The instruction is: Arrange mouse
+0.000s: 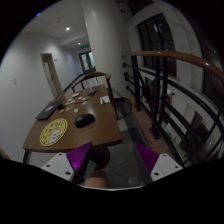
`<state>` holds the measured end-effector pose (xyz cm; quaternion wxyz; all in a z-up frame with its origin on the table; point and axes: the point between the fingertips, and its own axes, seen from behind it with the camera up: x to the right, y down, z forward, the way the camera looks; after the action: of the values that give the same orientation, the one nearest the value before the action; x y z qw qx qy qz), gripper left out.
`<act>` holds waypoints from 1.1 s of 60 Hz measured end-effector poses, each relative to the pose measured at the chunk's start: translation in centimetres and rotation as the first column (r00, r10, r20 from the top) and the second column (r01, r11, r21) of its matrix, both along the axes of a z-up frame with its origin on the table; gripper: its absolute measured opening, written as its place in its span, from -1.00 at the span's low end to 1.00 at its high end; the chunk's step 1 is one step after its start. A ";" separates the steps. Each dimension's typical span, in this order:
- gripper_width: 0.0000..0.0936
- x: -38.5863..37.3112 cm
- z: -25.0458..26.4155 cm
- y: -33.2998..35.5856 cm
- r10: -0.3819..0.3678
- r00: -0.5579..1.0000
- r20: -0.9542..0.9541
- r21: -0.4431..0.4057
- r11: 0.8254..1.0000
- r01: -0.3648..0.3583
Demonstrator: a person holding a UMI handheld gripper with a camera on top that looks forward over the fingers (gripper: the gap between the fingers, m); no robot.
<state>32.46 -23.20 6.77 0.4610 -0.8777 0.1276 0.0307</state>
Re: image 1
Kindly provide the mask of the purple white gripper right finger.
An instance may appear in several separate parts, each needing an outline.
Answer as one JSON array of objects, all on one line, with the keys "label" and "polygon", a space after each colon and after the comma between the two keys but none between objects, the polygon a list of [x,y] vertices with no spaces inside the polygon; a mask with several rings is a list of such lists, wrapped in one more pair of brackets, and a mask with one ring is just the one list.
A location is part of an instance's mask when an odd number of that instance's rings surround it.
[{"label": "purple white gripper right finger", "polygon": [[168,154],[134,143],[134,155],[144,183],[152,183],[182,169]]}]

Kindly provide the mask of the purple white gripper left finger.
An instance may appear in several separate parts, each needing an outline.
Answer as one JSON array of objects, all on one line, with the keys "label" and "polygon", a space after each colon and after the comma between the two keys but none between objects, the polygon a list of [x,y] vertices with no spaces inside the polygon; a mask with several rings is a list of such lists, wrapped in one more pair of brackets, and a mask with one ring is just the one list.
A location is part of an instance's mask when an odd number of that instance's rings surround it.
[{"label": "purple white gripper left finger", "polygon": [[89,163],[92,143],[88,142],[68,153],[59,152],[42,169],[71,182],[82,182]]}]

